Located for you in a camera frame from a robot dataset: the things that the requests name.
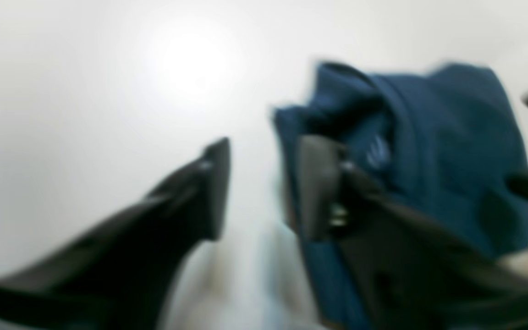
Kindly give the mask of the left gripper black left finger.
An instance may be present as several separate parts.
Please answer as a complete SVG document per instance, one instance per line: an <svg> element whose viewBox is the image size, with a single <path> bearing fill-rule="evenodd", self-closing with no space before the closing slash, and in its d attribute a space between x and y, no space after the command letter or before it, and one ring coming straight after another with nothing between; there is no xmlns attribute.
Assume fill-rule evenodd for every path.
<svg viewBox="0 0 528 330"><path fill-rule="evenodd" d="M223 137L42 261L0 278L0 321L38 330L157 330L179 271L220 239L231 172Z"/></svg>

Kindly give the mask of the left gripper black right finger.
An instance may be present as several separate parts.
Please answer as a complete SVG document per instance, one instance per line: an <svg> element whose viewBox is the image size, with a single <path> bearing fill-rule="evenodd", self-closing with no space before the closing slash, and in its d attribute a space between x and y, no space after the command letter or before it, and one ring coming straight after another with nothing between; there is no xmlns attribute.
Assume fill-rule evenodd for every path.
<svg viewBox="0 0 528 330"><path fill-rule="evenodd" d="M375 330L528 330L528 279L390 199L341 144L299 149L304 236L335 243Z"/></svg>

